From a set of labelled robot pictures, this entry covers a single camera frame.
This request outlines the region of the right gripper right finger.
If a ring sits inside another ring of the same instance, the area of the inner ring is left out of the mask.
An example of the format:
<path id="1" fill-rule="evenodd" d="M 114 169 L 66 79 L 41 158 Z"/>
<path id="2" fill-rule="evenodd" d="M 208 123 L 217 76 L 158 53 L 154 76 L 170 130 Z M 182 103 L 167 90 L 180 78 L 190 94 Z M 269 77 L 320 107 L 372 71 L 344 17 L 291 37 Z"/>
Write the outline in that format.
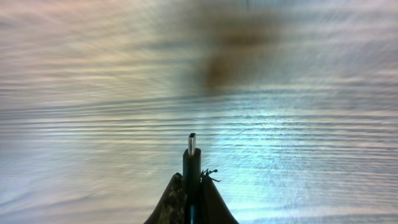
<path id="1" fill-rule="evenodd" d="M 200 212 L 199 218 L 202 224 L 238 224 L 229 208 L 226 206 L 222 196 L 218 192 L 213 179 L 210 175 L 218 170 L 204 170 L 201 173 L 200 186 Z"/>

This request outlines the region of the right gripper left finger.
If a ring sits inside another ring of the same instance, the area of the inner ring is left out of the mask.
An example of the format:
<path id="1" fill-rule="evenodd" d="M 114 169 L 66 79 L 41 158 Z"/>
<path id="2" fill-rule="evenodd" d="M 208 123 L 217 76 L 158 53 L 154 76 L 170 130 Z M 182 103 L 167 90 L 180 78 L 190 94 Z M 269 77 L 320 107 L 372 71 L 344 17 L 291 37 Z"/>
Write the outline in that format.
<path id="1" fill-rule="evenodd" d="M 186 202 L 183 176 L 175 173 L 144 224 L 184 224 Z"/>

